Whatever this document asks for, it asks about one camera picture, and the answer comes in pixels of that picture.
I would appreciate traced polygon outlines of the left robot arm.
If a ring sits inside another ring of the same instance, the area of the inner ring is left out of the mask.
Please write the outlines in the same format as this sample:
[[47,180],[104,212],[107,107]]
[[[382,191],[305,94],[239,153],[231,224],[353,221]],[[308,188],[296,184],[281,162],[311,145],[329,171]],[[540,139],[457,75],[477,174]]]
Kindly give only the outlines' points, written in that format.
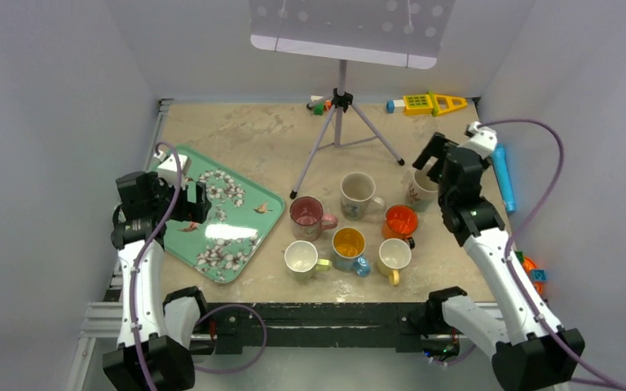
[[191,334],[209,326],[210,311],[196,287],[163,297],[160,272],[167,221],[207,218],[205,184],[196,183],[195,201],[185,186],[155,172],[126,174],[116,186],[121,204],[111,241],[122,273],[122,315],[117,347],[102,359],[104,374],[118,390],[188,390],[195,384]]

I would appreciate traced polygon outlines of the yellow mug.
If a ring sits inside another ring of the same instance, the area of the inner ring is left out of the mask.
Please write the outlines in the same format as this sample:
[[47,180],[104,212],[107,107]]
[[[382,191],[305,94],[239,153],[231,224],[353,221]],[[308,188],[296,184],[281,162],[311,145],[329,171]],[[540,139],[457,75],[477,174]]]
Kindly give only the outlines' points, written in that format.
[[393,287],[400,285],[401,271],[412,260],[410,245],[401,239],[386,239],[378,249],[377,269]]

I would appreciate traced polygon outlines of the cream coral shell mug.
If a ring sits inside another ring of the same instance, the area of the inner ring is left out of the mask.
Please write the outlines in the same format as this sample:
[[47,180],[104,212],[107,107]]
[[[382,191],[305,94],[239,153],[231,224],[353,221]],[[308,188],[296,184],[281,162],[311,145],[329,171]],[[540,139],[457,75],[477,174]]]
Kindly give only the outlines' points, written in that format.
[[425,212],[439,196],[439,185],[430,178],[428,171],[428,168],[413,169],[408,176],[405,204],[417,213]]

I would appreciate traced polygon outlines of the pink skull mug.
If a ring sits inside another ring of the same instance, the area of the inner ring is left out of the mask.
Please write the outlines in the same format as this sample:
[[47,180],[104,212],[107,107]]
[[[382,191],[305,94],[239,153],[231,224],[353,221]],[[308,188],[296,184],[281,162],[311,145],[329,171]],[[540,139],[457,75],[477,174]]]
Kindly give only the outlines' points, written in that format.
[[323,205],[314,197],[296,199],[289,208],[293,222],[293,236],[297,240],[315,241],[324,231],[337,228],[338,219],[324,212]]

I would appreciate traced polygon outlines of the lime green mug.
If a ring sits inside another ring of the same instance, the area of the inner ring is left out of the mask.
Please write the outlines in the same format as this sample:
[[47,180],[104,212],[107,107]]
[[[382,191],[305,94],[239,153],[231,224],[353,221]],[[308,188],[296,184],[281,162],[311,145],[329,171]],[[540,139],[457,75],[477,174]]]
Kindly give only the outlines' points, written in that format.
[[321,258],[315,245],[305,240],[296,240],[285,249],[284,262],[292,276],[299,281],[306,281],[317,272],[333,268],[332,262]]

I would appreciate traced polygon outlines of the blue butterfly mug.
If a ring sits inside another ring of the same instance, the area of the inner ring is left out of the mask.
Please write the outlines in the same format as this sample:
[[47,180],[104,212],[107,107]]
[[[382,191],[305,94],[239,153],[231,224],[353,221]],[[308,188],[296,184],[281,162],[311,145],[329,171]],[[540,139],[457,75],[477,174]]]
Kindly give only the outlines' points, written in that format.
[[337,270],[353,272],[365,278],[371,273],[371,266],[364,252],[366,240],[355,228],[340,228],[332,237],[332,264]]

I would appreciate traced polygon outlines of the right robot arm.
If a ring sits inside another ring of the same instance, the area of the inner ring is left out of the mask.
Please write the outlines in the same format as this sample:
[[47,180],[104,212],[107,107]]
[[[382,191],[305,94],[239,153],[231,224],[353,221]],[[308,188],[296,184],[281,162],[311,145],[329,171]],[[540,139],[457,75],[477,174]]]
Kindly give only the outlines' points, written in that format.
[[455,328],[491,361],[504,390],[539,390],[566,383],[585,348],[575,329],[565,328],[536,291],[515,252],[495,206],[482,196],[481,179],[496,145],[489,130],[473,131],[457,144],[436,132],[413,168],[436,161],[428,178],[438,186],[443,224],[479,268],[501,312],[499,319],[459,287],[429,294],[419,318],[424,329]]

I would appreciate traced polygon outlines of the orange mug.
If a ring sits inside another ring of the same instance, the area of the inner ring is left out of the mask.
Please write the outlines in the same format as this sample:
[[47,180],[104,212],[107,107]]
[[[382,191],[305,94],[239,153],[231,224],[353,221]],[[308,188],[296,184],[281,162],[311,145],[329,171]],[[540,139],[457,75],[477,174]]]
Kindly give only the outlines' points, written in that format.
[[418,216],[407,205],[393,205],[386,211],[381,233],[385,239],[400,239],[413,250],[416,243],[413,234],[418,228]]

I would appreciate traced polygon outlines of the cream dragon mug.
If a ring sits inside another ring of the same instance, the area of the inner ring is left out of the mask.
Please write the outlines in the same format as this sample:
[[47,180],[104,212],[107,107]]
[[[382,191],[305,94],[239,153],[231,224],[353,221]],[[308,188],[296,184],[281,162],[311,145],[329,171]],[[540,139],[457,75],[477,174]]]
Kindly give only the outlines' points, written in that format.
[[386,202],[376,194],[376,182],[364,172],[348,173],[341,181],[340,191],[342,215],[348,220],[361,221],[386,212]]

